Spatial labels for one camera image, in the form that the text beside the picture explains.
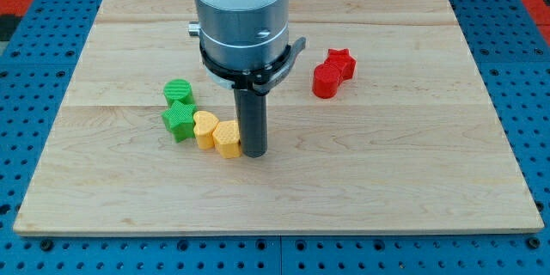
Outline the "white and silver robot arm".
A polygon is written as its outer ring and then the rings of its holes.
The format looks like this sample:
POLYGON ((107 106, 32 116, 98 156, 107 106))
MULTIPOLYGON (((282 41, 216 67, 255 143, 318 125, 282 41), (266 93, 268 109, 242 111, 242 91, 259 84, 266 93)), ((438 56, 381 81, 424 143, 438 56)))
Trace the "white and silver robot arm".
POLYGON ((212 80, 227 89, 235 76, 273 64, 289 41, 289 0, 194 0, 199 46, 212 80))

